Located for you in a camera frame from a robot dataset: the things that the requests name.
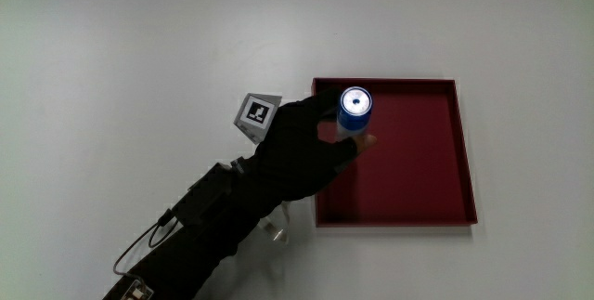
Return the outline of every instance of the gloved hand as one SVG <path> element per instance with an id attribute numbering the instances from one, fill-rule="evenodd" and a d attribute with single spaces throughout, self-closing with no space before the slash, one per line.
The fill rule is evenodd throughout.
<path id="1" fill-rule="evenodd" d="M 371 135 L 336 143 L 317 138 L 322 118 L 336 120 L 341 92 L 332 88 L 278 109 L 265 140 L 247 160 L 250 173 L 234 190 L 237 204 L 264 217 L 282 201 L 317 193 L 338 175 L 338 165 L 353 160 L 377 142 Z"/>
<path id="2" fill-rule="evenodd" d="M 337 175 L 337 165 L 377 142 L 369 135 L 334 144 L 317 138 L 317 124 L 325 114 L 336 120 L 340 94 L 331 89 L 279 108 L 265 140 L 246 160 L 248 172 L 226 173 L 234 177 L 234 184 L 221 213 L 210 224 L 182 227 L 129 270 L 155 291 L 152 300 L 192 299 L 219 262 L 237 252 L 261 217 L 283 201 L 323 189 Z M 104 300 L 122 299 L 132 281 L 122 277 Z"/>

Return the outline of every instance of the tray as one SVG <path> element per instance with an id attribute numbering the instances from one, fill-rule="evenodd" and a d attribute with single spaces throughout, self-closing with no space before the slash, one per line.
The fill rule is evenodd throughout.
<path id="1" fill-rule="evenodd" d="M 455 82 L 315 78 L 312 93 L 355 85 L 373 97 L 368 133 L 378 144 L 316 195 L 316 226 L 475 224 Z M 336 123 L 318 127 L 328 142 L 335 132 Z"/>

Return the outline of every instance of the wire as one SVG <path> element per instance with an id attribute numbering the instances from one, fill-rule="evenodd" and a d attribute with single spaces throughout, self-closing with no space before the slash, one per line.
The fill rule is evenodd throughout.
<path id="1" fill-rule="evenodd" d="M 120 272 L 120 271 L 118 271 L 116 269 L 116 267 L 118 266 L 118 263 L 120 263 L 120 261 L 122 260 L 122 258 L 124 256 L 126 256 L 126 254 L 128 254 L 128 252 L 130 251 L 130 249 L 132 249 L 138 243 L 138 241 L 140 241 L 143 237 L 145 237 L 151 230 L 153 230 L 157 226 L 158 226 L 158 224 L 155 223 L 149 229 L 147 229 L 147 231 L 145 231 L 144 234 L 140 235 L 140 237 L 138 239 L 136 239 L 136 241 L 134 241 L 134 243 L 132 243 L 132 245 L 130 245 L 128 247 L 128 249 L 126 249 L 126 251 L 123 252 L 123 254 L 120 256 L 120 258 L 118 258 L 118 260 L 115 261 L 115 264 L 113 265 L 113 273 L 115 273 L 115 274 L 117 274 L 119 276 L 125 276 L 125 277 L 129 277 L 129 278 L 134 278 L 134 279 L 140 281 L 140 283 L 142 284 L 142 293 L 144 293 L 144 292 L 147 291 L 147 284 L 145 284 L 145 281 L 142 278 L 140 278 L 140 276 L 137 276 L 135 274 L 127 273 L 127 272 Z"/>
<path id="2" fill-rule="evenodd" d="M 155 244 L 152 244 L 152 238 L 157 233 L 157 229 L 159 229 L 159 227 L 156 227 L 155 230 L 152 231 L 152 234 L 150 235 L 150 239 L 148 239 L 148 247 L 152 249 L 152 248 L 156 247 L 157 245 L 161 244 L 163 241 L 165 241 L 165 239 L 167 239 L 169 234 L 171 234 L 171 232 L 174 231 L 175 226 L 177 226 L 178 222 L 179 222 L 179 220 L 175 220 L 174 225 L 171 227 L 171 229 L 169 229 L 169 231 L 167 231 L 167 234 L 165 234 L 165 236 L 163 236 L 158 242 L 156 242 Z"/>

